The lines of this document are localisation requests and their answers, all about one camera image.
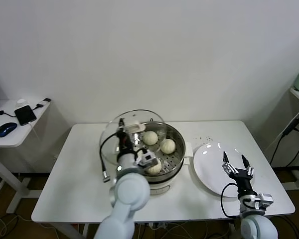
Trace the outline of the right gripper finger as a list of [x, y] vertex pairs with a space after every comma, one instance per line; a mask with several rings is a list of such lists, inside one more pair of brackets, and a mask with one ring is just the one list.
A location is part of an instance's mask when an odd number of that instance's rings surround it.
[[241, 155], [242, 156], [242, 161], [243, 161], [243, 164], [247, 170], [247, 174], [249, 176], [253, 176], [254, 175], [254, 168], [250, 165], [249, 161], [247, 160], [247, 158], [244, 156], [244, 155]]
[[228, 175], [230, 175], [230, 174], [237, 174], [236, 168], [229, 163], [229, 159], [228, 159], [228, 156], [227, 156], [227, 154], [226, 154], [225, 151], [223, 152], [223, 164], [222, 164], [222, 167], [223, 167], [224, 171]]

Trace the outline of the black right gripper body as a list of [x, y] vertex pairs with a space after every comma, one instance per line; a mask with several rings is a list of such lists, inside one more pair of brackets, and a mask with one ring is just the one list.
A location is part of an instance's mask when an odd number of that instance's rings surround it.
[[245, 169], [237, 169], [237, 173], [230, 172], [229, 177], [233, 179], [238, 188], [238, 197], [243, 197], [246, 195], [255, 195], [255, 191], [251, 185], [252, 176], [248, 175], [248, 171]]

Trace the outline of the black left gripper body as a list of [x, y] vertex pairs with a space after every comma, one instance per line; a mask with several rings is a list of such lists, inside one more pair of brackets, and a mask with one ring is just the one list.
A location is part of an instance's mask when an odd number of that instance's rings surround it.
[[118, 156], [123, 156], [125, 154], [135, 155], [133, 149], [133, 144], [130, 138], [130, 135], [124, 131], [118, 131], [116, 133], [117, 138], [119, 139], [119, 154]]

